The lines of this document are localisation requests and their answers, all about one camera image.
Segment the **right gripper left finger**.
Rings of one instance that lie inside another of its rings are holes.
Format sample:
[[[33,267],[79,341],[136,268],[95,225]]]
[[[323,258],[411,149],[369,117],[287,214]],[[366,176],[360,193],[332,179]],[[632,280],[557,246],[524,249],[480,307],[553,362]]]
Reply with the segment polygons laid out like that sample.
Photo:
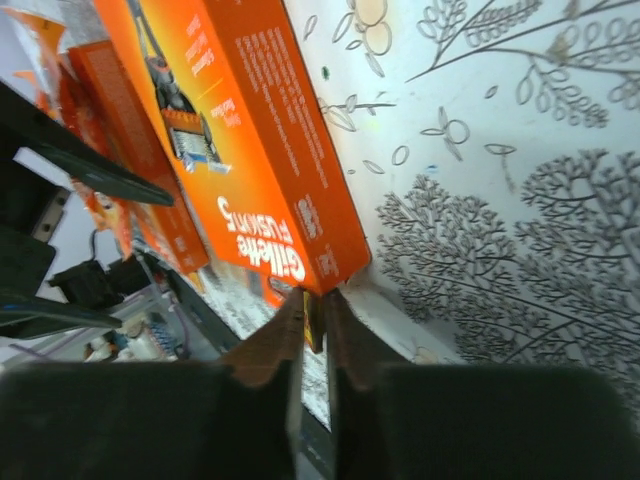
[[[212,362],[32,362],[1,377],[5,479],[292,479],[304,292]]]

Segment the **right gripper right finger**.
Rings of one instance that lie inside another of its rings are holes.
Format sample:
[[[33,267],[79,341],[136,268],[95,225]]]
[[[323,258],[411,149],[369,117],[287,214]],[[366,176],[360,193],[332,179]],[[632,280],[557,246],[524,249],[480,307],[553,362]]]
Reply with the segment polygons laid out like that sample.
[[[336,291],[324,318],[336,478],[638,477],[638,439],[604,377],[576,367],[414,364]]]

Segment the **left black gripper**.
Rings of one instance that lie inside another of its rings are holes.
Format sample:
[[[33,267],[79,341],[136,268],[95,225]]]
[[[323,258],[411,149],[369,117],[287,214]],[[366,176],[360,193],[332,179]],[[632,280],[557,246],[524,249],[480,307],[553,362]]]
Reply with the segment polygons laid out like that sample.
[[[161,206],[172,206],[174,198],[1,85],[1,287],[19,293],[1,295],[1,336],[32,340],[78,328],[121,328],[120,319],[102,312],[24,296],[37,293],[55,259],[50,240],[70,191],[12,160],[22,148],[110,197]]]

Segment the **orange Bic razor bag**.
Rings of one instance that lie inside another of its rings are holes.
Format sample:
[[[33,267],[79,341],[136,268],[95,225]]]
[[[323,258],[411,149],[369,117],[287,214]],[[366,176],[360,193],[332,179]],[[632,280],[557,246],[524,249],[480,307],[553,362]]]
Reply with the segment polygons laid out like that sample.
[[[37,80],[33,72],[20,74],[36,87],[38,108],[110,159],[112,152],[107,141],[106,124],[72,72],[67,58],[59,52],[66,27],[53,19],[14,6],[5,6],[3,10],[19,22],[38,45],[42,79]],[[111,231],[121,256],[129,258],[133,253],[133,240],[128,202],[89,186],[78,174],[72,173],[70,178],[97,229]]]

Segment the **large orange Gillette Fusion5 box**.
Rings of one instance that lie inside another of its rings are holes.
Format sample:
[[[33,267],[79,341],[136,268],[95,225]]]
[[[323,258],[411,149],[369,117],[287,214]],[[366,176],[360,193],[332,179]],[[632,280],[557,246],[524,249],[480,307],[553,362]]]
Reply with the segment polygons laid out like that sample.
[[[370,252],[280,1],[99,1],[96,11],[215,255],[319,299]]]

